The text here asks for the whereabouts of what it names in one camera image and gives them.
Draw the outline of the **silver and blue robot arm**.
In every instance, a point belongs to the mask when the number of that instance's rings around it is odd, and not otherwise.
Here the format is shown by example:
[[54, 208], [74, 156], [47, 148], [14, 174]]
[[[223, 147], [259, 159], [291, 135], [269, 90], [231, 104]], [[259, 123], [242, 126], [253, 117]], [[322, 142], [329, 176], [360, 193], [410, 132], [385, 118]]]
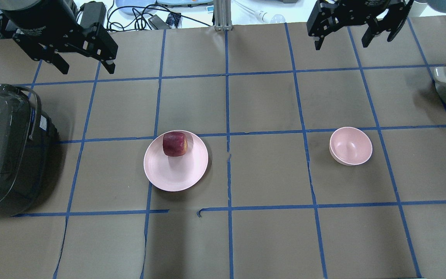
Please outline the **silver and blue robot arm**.
[[118, 44], [104, 27], [104, 3], [91, 1], [78, 9], [72, 0], [0, 0], [0, 10], [17, 26], [12, 39], [32, 60], [67, 74], [61, 53], [79, 53], [115, 72]]
[[361, 42], [367, 48], [374, 37], [389, 33], [391, 42], [405, 24], [413, 0], [317, 0], [306, 22], [317, 51], [324, 39], [343, 27], [367, 25]]

